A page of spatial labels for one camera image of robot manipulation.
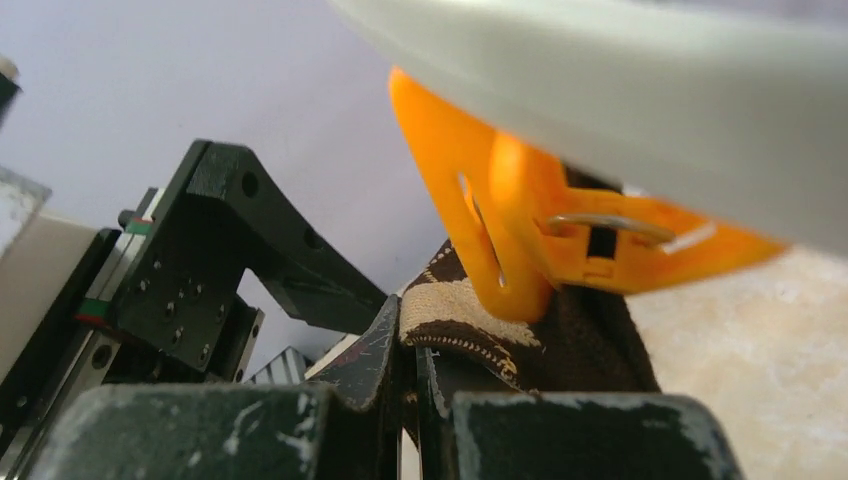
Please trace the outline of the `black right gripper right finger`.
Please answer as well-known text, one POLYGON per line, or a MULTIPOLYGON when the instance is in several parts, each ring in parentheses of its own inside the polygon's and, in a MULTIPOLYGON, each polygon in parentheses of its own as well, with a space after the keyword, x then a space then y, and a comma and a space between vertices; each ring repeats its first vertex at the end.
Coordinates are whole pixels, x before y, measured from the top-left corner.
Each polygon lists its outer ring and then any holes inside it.
POLYGON ((426 479, 741 479, 725 433, 694 399, 517 393, 455 354, 416 351, 426 479))

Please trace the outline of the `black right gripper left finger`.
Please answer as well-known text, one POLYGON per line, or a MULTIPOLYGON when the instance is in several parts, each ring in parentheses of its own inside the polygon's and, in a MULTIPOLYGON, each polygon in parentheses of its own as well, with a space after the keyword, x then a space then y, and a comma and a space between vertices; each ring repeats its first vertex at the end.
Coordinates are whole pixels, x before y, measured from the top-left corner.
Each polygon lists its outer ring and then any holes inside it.
POLYGON ((34 479, 395 479, 399 300, 296 386, 109 385, 49 434, 34 479))

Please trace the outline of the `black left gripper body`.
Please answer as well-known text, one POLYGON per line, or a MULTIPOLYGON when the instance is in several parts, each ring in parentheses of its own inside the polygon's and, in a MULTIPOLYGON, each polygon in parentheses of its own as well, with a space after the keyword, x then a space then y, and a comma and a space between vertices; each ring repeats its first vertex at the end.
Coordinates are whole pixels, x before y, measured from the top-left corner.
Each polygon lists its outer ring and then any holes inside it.
POLYGON ((124 213, 119 227, 91 230, 46 217, 50 189, 2 169, 3 457, 38 458, 61 416, 98 387, 246 380, 263 315, 238 292, 226 318, 230 336, 203 371, 109 323, 117 288, 166 187, 150 190, 142 204, 124 213))

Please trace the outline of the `brown argyle sock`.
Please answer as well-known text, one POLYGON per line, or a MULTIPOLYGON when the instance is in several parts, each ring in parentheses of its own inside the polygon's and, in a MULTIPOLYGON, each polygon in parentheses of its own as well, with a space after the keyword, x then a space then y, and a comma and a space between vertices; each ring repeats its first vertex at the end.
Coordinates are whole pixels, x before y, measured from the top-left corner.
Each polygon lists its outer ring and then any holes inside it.
POLYGON ((457 353, 520 391, 661 390, 622 296, 566 285, 538 322, 504 322, 482 307, 450 241, 404 290, 400 340, 457 353))

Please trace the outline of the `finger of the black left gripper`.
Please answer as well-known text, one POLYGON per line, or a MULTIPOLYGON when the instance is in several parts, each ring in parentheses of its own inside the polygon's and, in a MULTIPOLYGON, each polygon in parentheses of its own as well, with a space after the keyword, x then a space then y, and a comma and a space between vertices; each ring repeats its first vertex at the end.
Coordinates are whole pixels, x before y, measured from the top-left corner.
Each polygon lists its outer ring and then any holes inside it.
POLYGON ((197 140, 109 309, 117 331, 203 371, 251 271, 292 318, 360 334, 385 293, 298 212, 247 147, 197 140))

